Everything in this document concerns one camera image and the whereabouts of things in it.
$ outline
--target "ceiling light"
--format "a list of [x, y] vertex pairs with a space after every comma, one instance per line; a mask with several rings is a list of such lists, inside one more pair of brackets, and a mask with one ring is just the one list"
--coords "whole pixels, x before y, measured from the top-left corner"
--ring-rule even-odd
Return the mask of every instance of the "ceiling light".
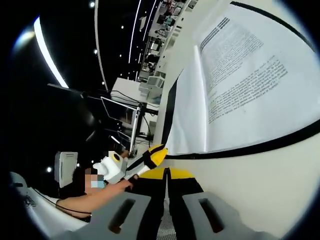
[[154, 1], [153, 3], [153, 6], [152, 6], [152, 9], [151, 9], [151, 13], [150, 13], [150, 16], [149, 16], [149, 19], [148, 19], [148, 22], [146, 23], [146, 27], [145, 27], [145, 31], [144, 31], [144, 35], [143, 35], [143, 40], [145, 40], [145, 37], [146, 37], [146, 33], [147, 33], [147, 29], [148, 29], [148, 25], [149, 25], [149, 21], [150, 21], [150, 18], [151, 18], [151, 15], [152, 15], [152, 12], [154, 11], [154, 7], [155, 7], [155, 4], [156, 4], [157, 0]]
[[130, 63], [130, 59], [131, 59], [132, 41], [134, 40], [134, 33], [135, 33], [135, 28], [136, 28], [136, 21], [137, 21], [137, 17], [138, 17], [138, 12], [139, 12], [139, 8], [140, 8], [140, 4], [141, 4], [141, 0], [139, 1], [138, 8], [137, 8], [136, 13], [135, 13], [135, 18], [134, 18], [134, 23], [133, 23], [133, 29], [132, 29], [132, 35], [131, 35], [131, 42], [130, 42], [129, 62], [128, 62], [128, 63]]
[[51, 72], [55, 76], [55, 79], [60, 83], [60, 85], [64, 88], [68, 89], [69, 88], [68, 85], [66, 84], [65, 80], [62, 78], [60, 72], [58, 71], [54, 61], [52, 60], [52, 58], [50, 56], [48, 48], [46, 46], [45, 39], [44, 39], [44, 36], [42, 34], [42, 30], [41, 30], [40, 17], [38, 17], [35, 20], [35, 22], [33, 24], [33, 28], [34, 28], [36, 41], [39, 45], [40, 51], [44, 57], [46, 64], [48, 64]]

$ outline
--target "black ceiling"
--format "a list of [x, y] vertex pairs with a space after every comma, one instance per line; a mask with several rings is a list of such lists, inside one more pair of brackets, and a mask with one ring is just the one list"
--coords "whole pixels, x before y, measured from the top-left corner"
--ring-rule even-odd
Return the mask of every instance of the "black ceiling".
[[[19, 29], [32, 31], [33, 22], [40, 15], [46, 46], [67, 85], [71, 89], [97, 93], [105, 90], [105, 87], [102, 85], [98, 56], [94, 54], [95, 10], [89, 7], [89, 3], [89, 0], [46, 1], [45, 8], [38, 6], [40, 14], [35, 10], [32, 14], [34, 16]], [[109, 89], [121, 73], [124, 78], [128, 77], [129, 72], [132, 73], [130, 79], [133, 80], [133, 71], [140, 69], [135, 59], [139, 57], [141, 49], [144, 52], [147, 37], [142, 42], [145, 28], [139, 32], [138, 19], [150, 15], [154, 1], [141, 0], [132, 43], [131, 64], [128, 64], [138, 4], [138, 0], [99, 1], [99, 47]], [[45, 191], [53, 189], [55, 183], [52, 173], [47, 173], [46, 168], [53, 166], [55, 153], [60, 149], [62, 141], [66, 140], [61, 127], [67, 129], [68, 126], [73, 126], [72, 123], [65, 126], [54, 121], [48, 123], [48, 119], [52, 117], [48, 117], [48, 106], [45, 104], [50, 98], [46, 87], [47, 84], [59, 83], [46, 64], [35, 37], [11, 50], [7, 83], [9, 111], [5, 142], [12, 149], [8, 148], [5, 154], [9, 169], [22, 174], [30, 183], [38, 184], [39, 189], [39, 185], [42, 185], [43, 193], [49, 194]]]
[[[99, 1], [99, 51], [108, 89], [112, 89], [120, 74], [122, 78], [135, 79], [136, 71], [141, 68], [137, 59], [140, 53], [143, 55], [148, 40], [145, 37], [143, 42], [146, 27], [139, 31], [139, 19], [147, 16], [148, 20], [154, 3], [158, 6], [159, 1], [141, 0], [130, 64], [129, 51], [140, 0]], [[54, 2], [40, 14], [40, 22], [46, 46], [67, 85], [73, 89], [95, 92], [104, 89], [104, 86], [98, 55], [94, 54], [95, 9], [89, 5], [89, 0]], [[156, 10], [155, 7], [148, 28], [152, 25]]]

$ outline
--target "hand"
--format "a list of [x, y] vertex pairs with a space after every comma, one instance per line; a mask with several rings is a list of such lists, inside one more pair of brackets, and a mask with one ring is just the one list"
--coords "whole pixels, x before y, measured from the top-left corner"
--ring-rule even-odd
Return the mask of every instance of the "hand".
[[123, 153], [121, 153], [121, 157], [124, 159], [126, 157], [129, 156], [129, 151], [128, 150], [125, 150]]
[[123, 193], [127, 187], [132, 188], [133, 187], [132, 183], [130, 183], [127, 180], [121, 180], [120, 182], [118, 182], [116, 184], [109, 183], [107, 186], [105, 186], [103, 191], [111, 199], [111, 198], [114, 198], [115, 196]]

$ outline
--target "black stripe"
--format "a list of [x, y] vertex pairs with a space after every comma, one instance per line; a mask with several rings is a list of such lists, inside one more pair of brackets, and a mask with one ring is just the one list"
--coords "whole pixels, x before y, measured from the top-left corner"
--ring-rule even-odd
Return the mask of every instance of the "black stripe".
[[157, 146], [156, 148], [154, 148], [154, 149], [152, 149], [152, 150], [150, 151], [150, 154], [152, 155], [152, 154], [154, 154], [154, 153], [156, 153], [156, 152], [158, 152], [158, 151], [161, 151], [161, 150], [164, 149], [164, 148], [165, 148], [165, 145]]
[[175, 83], [171, 87], [169, 94], [168, 94], [168, 101], [166, 104], [163, 131], [162, 131], [162, 140], [161, 140], [161, 143], [163, 145], [166, 145], [166, 143], [167, 143], [170, 129], [172, 126], [172, 121], [173, 121], [173, 116], [174, 116], [174, 111], [175, 111], [175, 103], [176, 103], [177, 82], [178, 82], [179, 76], [175, 80]]
[[303, 36], [298, 30], [296, 30], [293, 26], [291, 26], [290, 24], [288, 24], [287, 22], [283, 21], [281, 18], [271, 14], [270, 12], [264, 11], [260, 8], [254, 7], [254, 6], [250, 6], [244, 3], [240, 3], [237, 1], [232, 1], [230, 4], [244, 8], [244, 9], [248, 9], [251, 11], [254, 11], [256, 13], [259, 13], [267, 18], [270, 18], [274, 21], [276, 21], [277, 23], [281, 24], [282, 26], [286, 27], [287, 29], [289, 29], [291, 32], [293, 32], [294, 34], [296, 34], [299, 38], [301, 38], [314, 52], [315, 52], [315, 47], [312, 46], [312, 44], [305, 38], [305, 36]]

